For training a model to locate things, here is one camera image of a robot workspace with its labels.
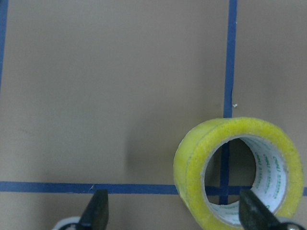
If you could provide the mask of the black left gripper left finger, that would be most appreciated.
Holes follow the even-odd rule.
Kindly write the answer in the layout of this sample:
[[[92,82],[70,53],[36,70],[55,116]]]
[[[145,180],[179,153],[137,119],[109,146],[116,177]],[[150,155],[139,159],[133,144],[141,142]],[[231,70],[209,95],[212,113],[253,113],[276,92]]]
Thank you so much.
[[[97,190],[83,212],[79,222],[79,230],[105,230],[109,218],[108,191]]]

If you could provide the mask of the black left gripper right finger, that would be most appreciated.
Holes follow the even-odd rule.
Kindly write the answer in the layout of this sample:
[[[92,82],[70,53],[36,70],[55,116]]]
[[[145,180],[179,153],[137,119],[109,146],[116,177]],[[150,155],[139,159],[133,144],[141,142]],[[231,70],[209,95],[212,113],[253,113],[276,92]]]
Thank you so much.
[[[241,190],[239,221],[245,230],[284,230],[285,226],[251,190]]]

